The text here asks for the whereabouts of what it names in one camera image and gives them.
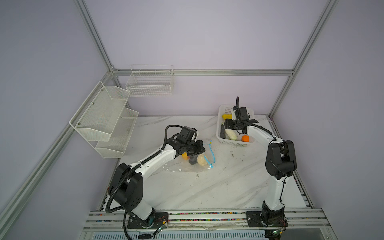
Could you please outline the yellow orange fruit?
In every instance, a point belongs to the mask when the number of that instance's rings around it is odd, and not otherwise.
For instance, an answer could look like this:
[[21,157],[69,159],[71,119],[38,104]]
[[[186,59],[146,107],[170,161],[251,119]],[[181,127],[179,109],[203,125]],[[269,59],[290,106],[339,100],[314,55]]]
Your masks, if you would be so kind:
[[187,155],[187,153],[182,154],[182,158],[184,160],[189,160],[190,159],[190,157]]

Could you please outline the black round food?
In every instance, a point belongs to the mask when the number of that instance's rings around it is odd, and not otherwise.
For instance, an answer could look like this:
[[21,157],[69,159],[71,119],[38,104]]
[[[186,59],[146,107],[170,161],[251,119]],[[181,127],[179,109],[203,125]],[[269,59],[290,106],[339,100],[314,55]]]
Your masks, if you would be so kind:
[[190,163],[191,165],[195,165],[195,164],[197,164],[197,163],[198,163],[198,156],[199,156],[199,155],[193,155],[193,156],[191,156],[190,159],[189,159],[189,163]]

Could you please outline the clear zip top bag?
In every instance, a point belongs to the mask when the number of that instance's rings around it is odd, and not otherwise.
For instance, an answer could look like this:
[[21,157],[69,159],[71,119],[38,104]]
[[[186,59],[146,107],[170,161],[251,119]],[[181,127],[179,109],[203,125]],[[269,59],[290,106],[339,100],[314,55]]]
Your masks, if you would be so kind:
[[182,154],[166,163],[163,170],[171,173],[200,173],[212,169],[216,164],[212,143],[212,141],[204,142],[203,147],[206,149],[204,153],[193,157]]

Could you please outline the beige potato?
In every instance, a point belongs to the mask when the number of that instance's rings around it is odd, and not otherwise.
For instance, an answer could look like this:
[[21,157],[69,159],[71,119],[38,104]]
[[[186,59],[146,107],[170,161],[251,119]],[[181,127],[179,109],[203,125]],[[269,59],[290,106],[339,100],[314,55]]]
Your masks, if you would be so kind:
[[197,158],[197,161],[198,161],[198,164],[200,166],[207,166],[208,165],[204,155],[199,155],[198,158]]

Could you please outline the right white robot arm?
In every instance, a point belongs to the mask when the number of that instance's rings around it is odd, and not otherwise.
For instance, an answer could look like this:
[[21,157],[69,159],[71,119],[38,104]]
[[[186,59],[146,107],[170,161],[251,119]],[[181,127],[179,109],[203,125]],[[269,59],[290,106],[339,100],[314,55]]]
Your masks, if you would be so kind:
[[263,208],[272,212],[285,208],[286,184],[297,169],[295,145],[291,140],[283,140],[268,129],[257,124],[256,120],[224,121],[224,127],[240,134],[248,135],[267,149],[265,167],[270,175],[267,197]]

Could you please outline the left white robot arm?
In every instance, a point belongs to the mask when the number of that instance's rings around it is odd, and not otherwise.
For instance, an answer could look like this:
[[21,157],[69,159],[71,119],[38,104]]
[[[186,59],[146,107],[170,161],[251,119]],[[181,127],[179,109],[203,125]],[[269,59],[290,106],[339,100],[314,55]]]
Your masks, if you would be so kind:
[[178,141],[169,138],[165,145],[146,158],[130,165],[124,163],[118,165],[109,187],[109,199],[105,206],[106,213],[124,210],[144,222],[152,221],[156,211],[144,200],[146,180],[179,155],[186,153],[188,157],[192,158],[205,151],[202,140]]

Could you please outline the white plastic food basket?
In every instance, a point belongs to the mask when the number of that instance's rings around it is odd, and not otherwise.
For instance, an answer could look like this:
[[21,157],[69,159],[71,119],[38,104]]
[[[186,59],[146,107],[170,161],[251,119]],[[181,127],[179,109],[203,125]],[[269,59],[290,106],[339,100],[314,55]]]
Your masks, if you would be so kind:
[[249,136],[249,141],[242,141],[242,137],[246,134],[236,127],[236,123],[232,120],[232,105],[220,105],[218,112],[218,121],[216,129],[216,137],[221,144],[228,144],[237,147],[247,147],[255,143],[256,140]]

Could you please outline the white radish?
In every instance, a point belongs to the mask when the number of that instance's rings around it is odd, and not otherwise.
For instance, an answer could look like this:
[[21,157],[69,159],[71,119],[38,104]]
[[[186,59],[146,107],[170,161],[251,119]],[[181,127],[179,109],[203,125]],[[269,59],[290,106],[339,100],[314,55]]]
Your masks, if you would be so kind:
[[237,135],[235,134],[234,130],[225,129],[225,133],[228,135],[230,140],[232,140],[232,141],[236,141],[237,140]]

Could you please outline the yellow corn cob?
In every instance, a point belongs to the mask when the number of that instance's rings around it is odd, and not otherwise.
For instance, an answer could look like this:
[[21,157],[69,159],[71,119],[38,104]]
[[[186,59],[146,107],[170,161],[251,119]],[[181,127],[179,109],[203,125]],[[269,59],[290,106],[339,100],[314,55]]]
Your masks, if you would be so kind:
[[222,118],[224,120],[232,120],[233,119],[233,115],[232,114],[224,114],[224,115],[222,115]]

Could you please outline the orange tangerine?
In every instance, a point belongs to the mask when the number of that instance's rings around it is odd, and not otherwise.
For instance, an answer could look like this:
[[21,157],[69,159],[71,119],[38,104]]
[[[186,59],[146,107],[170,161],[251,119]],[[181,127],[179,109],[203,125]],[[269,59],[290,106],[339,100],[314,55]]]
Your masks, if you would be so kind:
[[242,136],[241,141],[245,142],[245,143],[249,143],[250,142],[250,137],[248,135],[244,135],[244,136]]

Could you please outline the white mesh two-tier shelf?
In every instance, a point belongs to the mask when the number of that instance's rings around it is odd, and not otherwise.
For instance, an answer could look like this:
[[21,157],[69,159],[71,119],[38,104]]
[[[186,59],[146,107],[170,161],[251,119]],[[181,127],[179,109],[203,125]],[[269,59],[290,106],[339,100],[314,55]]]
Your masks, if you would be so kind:
[[128,108],[130,92],[99,82],[69,125],[104,159],[124,156],[139,113]]

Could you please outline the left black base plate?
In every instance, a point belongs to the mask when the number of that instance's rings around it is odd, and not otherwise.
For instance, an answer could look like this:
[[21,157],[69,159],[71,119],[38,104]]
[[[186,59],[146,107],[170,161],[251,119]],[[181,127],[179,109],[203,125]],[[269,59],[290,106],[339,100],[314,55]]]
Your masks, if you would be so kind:
[[142,220],[138,216],[129,216],[127,220],[127,228],[131,229],[158,229],[163,222],[168,222],[169,213],[155,212],[148,219]]

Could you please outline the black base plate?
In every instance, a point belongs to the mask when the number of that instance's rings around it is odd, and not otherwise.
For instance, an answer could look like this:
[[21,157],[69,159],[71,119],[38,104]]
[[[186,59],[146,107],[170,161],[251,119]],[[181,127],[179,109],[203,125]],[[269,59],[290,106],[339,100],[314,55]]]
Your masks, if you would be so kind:
[[142,220],[138,216],[129,216],[127,220],[127,228],[131,229],[158,229],[163,222],[168,222],[169,213],[155,212],[148,219]]
[[246,220],[250,228],[287,227],[288,222],[283,212],[249,211]]

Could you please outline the aluminium frame back bar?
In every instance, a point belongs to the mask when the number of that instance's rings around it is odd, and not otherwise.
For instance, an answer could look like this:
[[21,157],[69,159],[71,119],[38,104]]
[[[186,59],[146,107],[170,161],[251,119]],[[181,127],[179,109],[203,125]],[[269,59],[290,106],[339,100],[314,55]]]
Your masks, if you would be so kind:
[[130,70],[118,69],[114,73],[117,76],[130,76],[144,74],[149,76],[173,74],[174,76],[292,76],[294,70]]

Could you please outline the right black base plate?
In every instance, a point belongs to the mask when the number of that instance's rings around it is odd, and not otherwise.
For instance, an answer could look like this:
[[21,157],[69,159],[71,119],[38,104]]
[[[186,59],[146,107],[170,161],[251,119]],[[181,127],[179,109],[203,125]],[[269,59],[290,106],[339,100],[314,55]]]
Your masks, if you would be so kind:
[[246,220],[250,228],[287,227],[288,222],[283,212],[249,211]]

